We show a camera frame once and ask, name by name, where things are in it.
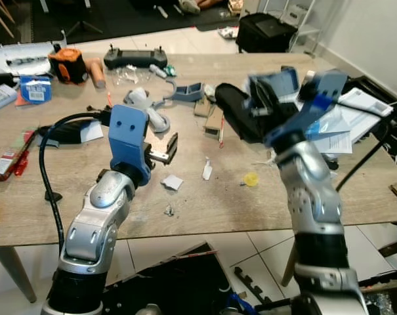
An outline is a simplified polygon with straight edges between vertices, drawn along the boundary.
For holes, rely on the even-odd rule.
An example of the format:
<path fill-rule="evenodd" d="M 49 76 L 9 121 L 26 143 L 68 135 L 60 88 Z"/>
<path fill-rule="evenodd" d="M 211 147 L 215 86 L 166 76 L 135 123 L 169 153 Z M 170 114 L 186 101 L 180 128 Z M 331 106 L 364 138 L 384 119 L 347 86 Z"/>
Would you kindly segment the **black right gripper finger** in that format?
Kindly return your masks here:
<path fill-rule="evenodd" d="M 264 143 L 270 131 L 278 126 L 274 116 L 253 117 L 249 109 L 237 106 L 223 106 L 223 114 L 227 124 L 246 143 Z"/>
<path fill-rule="evenodd" d="M 224 114 L 252 114 L 253 103 L 249 93 L 230 83 L 221 83 L 215 87 L 215 102 Z"/>

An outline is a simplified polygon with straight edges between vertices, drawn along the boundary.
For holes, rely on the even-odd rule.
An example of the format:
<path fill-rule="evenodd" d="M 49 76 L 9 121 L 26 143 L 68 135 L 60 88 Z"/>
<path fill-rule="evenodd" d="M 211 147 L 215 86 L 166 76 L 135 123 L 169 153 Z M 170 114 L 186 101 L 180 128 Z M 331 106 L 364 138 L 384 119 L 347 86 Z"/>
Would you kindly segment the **small cardboard pieces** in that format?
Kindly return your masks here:
<path fill-rule="evenodd" d="M 207 97 L 195 103 L 193 109 L 194 123 L 202 128 L 207 137 L 214 137 L 217 141 L 222 140 L 224 116 L 223 110 L 211 102 Z"/>

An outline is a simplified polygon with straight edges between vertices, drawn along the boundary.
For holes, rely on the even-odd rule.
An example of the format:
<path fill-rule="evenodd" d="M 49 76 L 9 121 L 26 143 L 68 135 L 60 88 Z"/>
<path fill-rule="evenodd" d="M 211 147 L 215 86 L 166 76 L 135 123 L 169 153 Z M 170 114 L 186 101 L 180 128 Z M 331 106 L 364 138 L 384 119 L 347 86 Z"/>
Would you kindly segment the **white and grey handheld tool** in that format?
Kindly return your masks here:
<path fill-rule="evenodd" d="M 148 91 L 143 87 L 137 87 L 129 91 L 123 97 L 124 103 L 132 107 L 141 109 L 148 116 L 148 123 L 151 124 L 154 133 L 164 133 L 171 128 L 169 118 L 165 115 L 159 114 L 156 108 L 165 105 L 165 99 L 154 101 L 148 96 Z"/>

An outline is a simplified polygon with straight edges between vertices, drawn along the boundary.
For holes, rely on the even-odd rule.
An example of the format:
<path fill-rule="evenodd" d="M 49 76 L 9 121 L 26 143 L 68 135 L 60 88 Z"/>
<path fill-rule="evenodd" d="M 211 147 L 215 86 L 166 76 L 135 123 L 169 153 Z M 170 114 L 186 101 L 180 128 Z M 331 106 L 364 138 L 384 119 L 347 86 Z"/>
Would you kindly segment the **yellow bottle cap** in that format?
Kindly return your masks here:
<path fill-rule="evenodd" d="M 243 176 L 242 183 L 244 186 L 248 187 L 258 186 L 259 176 L 255 172 L 249 172 Z"/>

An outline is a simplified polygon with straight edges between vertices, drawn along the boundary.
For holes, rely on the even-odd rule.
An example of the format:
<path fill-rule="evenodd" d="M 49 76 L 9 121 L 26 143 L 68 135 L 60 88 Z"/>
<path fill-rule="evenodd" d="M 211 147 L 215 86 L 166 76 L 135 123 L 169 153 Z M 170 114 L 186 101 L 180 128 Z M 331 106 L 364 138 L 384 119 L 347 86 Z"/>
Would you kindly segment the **black suitcase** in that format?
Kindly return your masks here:
<path fill-rule="evenodd" d="M 238 20 L 236 45 L 240 53 L 285 53 L 297 28 L 267 13 L 252 13 Z"/>

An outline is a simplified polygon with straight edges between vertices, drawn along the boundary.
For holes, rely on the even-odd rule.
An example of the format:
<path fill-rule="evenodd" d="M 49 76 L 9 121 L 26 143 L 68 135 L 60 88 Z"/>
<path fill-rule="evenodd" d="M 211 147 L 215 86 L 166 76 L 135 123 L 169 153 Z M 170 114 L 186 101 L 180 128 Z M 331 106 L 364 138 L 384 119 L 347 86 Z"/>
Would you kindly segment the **clear plastic bag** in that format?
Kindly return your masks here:
<path fill-rule="evenodd" d="M 117 86 L 138 85 L 150 80 L 150 72 L 133 65 L 117 67 L 110 71 L 112 82 Z"/>

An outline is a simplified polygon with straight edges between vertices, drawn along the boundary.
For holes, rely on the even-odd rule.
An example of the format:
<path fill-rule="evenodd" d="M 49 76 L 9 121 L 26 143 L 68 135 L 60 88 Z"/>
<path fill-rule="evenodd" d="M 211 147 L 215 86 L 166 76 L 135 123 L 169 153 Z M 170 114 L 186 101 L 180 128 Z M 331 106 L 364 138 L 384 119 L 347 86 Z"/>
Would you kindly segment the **teal and white small tool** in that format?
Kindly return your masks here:
<path fill-rule="evenodd" d="M 162 79 L 167 79 L 167 78 L 171 77 L 171 75 L 169 75 L 168 71 L 166 71 L 164 68 L 160 68 L 157 65 L 149 65 L 148 69 L 150 69 L 150 71 L 154 75 L 159 76 Z"/>

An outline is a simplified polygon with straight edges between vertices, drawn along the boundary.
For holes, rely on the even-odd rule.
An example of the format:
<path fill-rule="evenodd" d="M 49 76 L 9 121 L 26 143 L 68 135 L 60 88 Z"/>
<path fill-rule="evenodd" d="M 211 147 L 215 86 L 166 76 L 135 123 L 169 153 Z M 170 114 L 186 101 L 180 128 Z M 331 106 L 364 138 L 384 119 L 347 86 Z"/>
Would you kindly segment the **black remote controller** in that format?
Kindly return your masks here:
<path fill-rule="evenodd" d="M 107 69 L 112 70 L 128 65 L 137 67 L 168 66 L 168 58 L 165 51 L 159 46 L 155 50 L 122 50 L 111 47 L 102 58 Z"/>

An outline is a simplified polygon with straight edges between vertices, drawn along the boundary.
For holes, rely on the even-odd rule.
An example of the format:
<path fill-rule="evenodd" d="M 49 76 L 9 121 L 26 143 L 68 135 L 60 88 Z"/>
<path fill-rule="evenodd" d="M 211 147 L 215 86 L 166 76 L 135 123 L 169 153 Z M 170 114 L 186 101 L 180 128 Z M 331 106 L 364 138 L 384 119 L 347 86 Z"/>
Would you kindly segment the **brown cylinder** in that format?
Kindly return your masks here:
<path fill-rule="evenodd" d="M 85 68 L 90 75 L 91 82 L 96 88 L 106 88 L 106 80 L 104 75 L 104 64 L 102 59 L 93 58 L 85 60 Z"/>

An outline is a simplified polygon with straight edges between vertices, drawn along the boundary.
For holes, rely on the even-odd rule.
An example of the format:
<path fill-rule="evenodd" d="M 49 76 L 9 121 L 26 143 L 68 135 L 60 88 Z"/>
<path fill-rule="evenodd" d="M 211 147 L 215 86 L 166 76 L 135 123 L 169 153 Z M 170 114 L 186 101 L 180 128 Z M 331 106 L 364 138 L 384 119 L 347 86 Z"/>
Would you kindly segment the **white printed paper sheets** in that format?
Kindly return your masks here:
<path fill-rule="evenodd" d="M 390 104 L 370 96 L 360 88 L 352 88 L 340 96 L 339 101 L 357 108 L 368 109 L 381 116 L 388 116 L 394 110 Z M 336 107 L 316 121 L 311 129 L 318 128 L 318 132 L 311 134 L 310 138 L 321 153 L 350 154 L 353 152 L 354 142 L 378 122 L 379 118 L 375 115 Z"/>

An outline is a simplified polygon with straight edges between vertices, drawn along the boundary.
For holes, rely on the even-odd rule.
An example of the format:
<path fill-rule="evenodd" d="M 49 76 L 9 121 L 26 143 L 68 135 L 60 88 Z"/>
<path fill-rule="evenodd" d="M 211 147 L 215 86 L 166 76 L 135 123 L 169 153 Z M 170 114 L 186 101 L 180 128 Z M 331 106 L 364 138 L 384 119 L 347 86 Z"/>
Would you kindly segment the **orange and black device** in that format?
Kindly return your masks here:
<path fill-rule="evenodd" d="M 55 78 L 63 84 L 81 85 L 88 78 L 87 67 L 80 50 L 61 48 L 48 55 L 51 71 Z"/>

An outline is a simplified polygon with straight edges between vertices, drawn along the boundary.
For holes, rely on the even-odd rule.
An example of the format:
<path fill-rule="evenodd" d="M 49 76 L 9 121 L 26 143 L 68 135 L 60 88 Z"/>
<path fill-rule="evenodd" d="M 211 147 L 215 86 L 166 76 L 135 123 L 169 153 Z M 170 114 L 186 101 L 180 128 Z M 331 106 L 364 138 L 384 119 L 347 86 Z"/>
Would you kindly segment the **blue labelled box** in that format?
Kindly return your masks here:
<path fill-rule="evenodd" d="M 21 76 L 19 92 L 24 101 L 40 104 L 51 101 L 53 89 L 49 75 L 24 75 Z"/>

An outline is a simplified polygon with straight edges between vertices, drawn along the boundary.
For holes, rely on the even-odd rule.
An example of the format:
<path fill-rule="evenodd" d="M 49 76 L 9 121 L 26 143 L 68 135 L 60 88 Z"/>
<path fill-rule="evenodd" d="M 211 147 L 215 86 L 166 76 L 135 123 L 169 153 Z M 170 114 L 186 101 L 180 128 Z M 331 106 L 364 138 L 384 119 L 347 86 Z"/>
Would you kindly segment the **red packet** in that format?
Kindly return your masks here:
<path fill-rule="evenodd" d="M 13 166 L 32 143 L 32 136 L 36 134 L 37 129 L 38 127 L 24 129 L 0 157 L 0 181 L 7 180 L 11 176 Z"/>

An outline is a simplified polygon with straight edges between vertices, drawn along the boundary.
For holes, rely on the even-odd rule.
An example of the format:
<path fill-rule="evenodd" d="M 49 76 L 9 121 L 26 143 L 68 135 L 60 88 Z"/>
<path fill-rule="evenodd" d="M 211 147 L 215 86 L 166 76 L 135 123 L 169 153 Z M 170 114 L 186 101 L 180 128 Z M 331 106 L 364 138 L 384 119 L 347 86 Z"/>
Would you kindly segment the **white and grey tray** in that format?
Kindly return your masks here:
<path fill-rule="evenodd" d="M 51 71 L 48 55 L 54 54 L 55 45 L 64 43 L 42 42 L 0 46 L 0 74 L 43 75 Z"/>

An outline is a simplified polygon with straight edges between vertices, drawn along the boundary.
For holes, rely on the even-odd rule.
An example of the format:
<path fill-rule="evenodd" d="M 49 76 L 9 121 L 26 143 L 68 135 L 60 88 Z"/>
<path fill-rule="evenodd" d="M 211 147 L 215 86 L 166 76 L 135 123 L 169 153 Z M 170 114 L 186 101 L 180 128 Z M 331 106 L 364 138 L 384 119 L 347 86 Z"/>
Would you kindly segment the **white flat box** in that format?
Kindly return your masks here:
<path fill-rule="evenodd" d="M 0 85 L 0 109 L 17 99 L 18 91 L 6 84 Z"/>

